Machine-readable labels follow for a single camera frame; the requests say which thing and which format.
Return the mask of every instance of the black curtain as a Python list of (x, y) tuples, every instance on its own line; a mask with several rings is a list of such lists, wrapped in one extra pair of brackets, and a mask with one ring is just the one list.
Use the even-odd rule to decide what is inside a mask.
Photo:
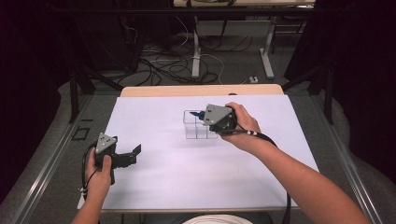
[(68, 72), (36, 1), (1, 2), (0, 51), (2, 202), (52, 123)]
[(396, 183), (392, 6), (389, 1), (318, 0), (317, 8), (345, 9), (346, 14), (323, 13), (309, 19), (285, 78), (294, 80), (335, 56), (333, 94), (350, 124), (349, 148)]

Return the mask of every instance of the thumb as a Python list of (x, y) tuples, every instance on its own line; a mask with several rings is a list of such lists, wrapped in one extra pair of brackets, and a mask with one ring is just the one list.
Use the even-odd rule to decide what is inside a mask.
[(111, 157), (105, 155), (105, 157), (103, 158), (102, 173), (106, 175), (110, 175), (110, 169), (111, 169)]

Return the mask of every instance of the transparent cube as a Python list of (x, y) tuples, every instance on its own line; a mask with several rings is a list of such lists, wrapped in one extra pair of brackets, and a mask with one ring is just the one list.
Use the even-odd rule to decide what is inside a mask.
[(204, 122), (194, 116), (191, 112), (199, 113), (201, 110), (185, 110), (183, 116), (184, 128), (187, 139), (214, 139), (218, 135), (209, 131), (209, 126), (204, 126)]

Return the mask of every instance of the table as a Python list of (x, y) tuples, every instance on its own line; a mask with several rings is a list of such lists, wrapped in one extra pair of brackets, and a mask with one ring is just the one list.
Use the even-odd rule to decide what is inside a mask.
[[(266, 133), (280, 147), (318, 169), (289, 97), (278, 85), (125, 88), (106, 134), (118, 136), (118, 153), (129, 152), (138, 144), (142, 144), (142, 152), (137, 164), (115, 170), (116, 183), (110, 188), (103, 212), (283, 209), (286, 191), (259, 160), (220, 138), (185, 138), (185, 107), (199, 109), (207, 103), (224, 105), (229, 101), (243, 103), (255, 118), (265, 118), (261, 126), (265, 125)], [(285, 134), (288, 138), (281, 140)]]
[[(187, 0), (174, 0), (175, 7), (186, 7)], [(226, 7), (228, 2), (205, 3), (191, 0), (192, 7)], [(313, 5), (315, 0), (236, 0), (233, 7), (287, 7)], [(196, 31), (194, 31), (194, 57), (192, 63), (192, 77), (199, 76), (201, 49), (199, 35), (221, 35), (223, 21), (198, 21), (195, 17)], [(260, 49), (265, 75), (274, 79), (274, 72), (268, 58), (272, 37), (276, 27), (276, 17), (269, 21), (227, 21), (227, 28), (223, 35), (250, 35), (264, 37), (264, 48)]]

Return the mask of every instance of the white tabletop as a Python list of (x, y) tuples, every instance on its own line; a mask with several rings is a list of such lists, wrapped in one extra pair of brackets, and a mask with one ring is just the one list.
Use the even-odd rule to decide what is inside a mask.
[(142, 152), (137, 164), (115, 170), (103, 212), (285, 207), (286, 191), (255, 157), (221, 138), (186, 139), (185, 110), (231, 101), (244, 105), (282, 150), (318, 170), (287, 95), (120, 97), (106, 134), (119, 138), (118, 153), (139, 144)]
[[(185, 7), (187, 0), (174, 0), (175, 7)], [(224, 3), (206, 3), (202, 1), (191, 0), (193, 7), (224, 7)], [(235, 7), (265, 7), (265, 6), (304, 6), (313, 5), (315, 0), (236, 0), (233, 3)]]

